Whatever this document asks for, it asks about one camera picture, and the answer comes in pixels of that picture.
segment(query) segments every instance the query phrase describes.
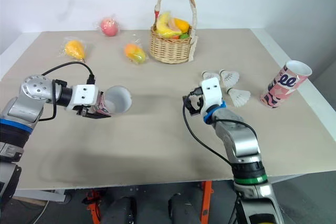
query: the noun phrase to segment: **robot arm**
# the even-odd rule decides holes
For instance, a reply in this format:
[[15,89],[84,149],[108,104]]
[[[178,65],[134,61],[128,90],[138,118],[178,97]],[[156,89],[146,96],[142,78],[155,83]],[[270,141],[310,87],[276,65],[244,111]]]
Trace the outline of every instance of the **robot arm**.
[[201,108],[193,108],[187,97],[184,97],[185,107],[193,114],[198,111],[224,143],[237,194],[235,213],[238,223],[283,224],[272,185],[267,181],[255,131],[242,117],[226,108],[217,78],[202,81],[191,94],[202,96],[198,103]]
[[[102,92],[94,84],[94,75],[91,70],[89,71],[90,76],[87,84],[76,85],[71,88],[67,87],[67,83],[64,81],[49,80],[44,76],[51,71],[44,75],[30,76],[21,84],[18,97],[12,98],[1,112],[1,207],[14,194],[21,173],[21,168],[13,162],[19,162],[24,152],[24,146],[38,121],[51,120],[56,116],[56,105],[64,106],[66,110],[76,110],[78,115],[89,118],[109,117],[96,112],[95,105],[98,103]],[[54,114],[51,118],[41,119],[45,103],[54,105]]]

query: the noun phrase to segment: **orange table leg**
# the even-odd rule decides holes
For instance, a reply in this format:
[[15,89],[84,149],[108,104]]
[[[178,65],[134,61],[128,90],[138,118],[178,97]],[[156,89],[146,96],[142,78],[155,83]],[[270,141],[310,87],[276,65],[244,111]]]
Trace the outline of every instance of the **orange table leg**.
[[100,224],[100,198],[99,192],[93,189],[87,194],[87,202],[89,203],[87,209],[91,211],[93,224]]
[[214,192],[212,190],[212,181],[202,182],[202,187],[203,187],[203,202],[201,211],[201,223],[208,224],[211,194]]

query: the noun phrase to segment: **white shuttlecock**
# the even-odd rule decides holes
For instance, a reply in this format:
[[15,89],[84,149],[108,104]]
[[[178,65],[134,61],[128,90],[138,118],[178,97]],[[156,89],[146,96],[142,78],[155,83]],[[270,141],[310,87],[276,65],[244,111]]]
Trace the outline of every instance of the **white shuttlecock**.
[[221,70],[219,74],[222,77],[225,88],[230,88],[239,80],[239,73],[236,71]]
[[213,77],[216,77],[218,79],[218,81],[220,82],[220,76],[217,73],[213,73],[213,72],[208,72],[208,71],[203,71],[202,72],[202,77],[203,80],[207,80]]
[[245,91],[245,90],[238,90],[238,89],[230,88],[227,90],[227,93],[230,95],[233,101],[233,105],[235,107],[241,107],[245,105],[251,97],[251,92]]

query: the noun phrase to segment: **fruit basket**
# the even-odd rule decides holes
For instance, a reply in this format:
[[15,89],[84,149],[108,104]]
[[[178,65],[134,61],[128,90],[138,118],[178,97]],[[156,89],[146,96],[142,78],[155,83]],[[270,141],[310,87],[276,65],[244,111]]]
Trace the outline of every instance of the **fruit basket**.
[[184,39],[163,38],[156,32],[157,18],[160,12],[161,0],[155,6],[155,22],[151,27],[152,57],[164,63],[176,64],[194,59],[194,52],[198,37],[196,36],[197,13],[194,0],[189,0],[193,13],[192,25],[189,27],[189,37]]

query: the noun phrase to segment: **white cup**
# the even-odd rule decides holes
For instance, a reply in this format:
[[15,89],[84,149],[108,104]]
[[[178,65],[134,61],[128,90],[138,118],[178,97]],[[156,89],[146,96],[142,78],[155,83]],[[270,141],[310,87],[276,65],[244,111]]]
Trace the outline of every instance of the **white cup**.
[[131,93],[123,86],[113,86],[100,97],[97,112],[106,115],[126,112],[132,105]]

